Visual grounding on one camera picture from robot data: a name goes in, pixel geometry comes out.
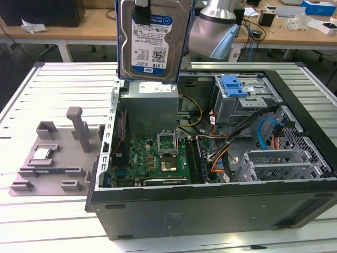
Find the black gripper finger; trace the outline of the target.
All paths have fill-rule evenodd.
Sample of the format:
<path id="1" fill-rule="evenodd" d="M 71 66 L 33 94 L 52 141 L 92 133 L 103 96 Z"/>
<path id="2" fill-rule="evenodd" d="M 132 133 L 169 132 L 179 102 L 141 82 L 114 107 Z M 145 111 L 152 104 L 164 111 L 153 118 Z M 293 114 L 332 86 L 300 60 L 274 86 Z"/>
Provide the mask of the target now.
<path id="1" fill-rule="evenodd" d="M 136 24 L 150 25 L 151 24 L 151 1 L 150 0 L 135 0 L 134 20 Z"/>

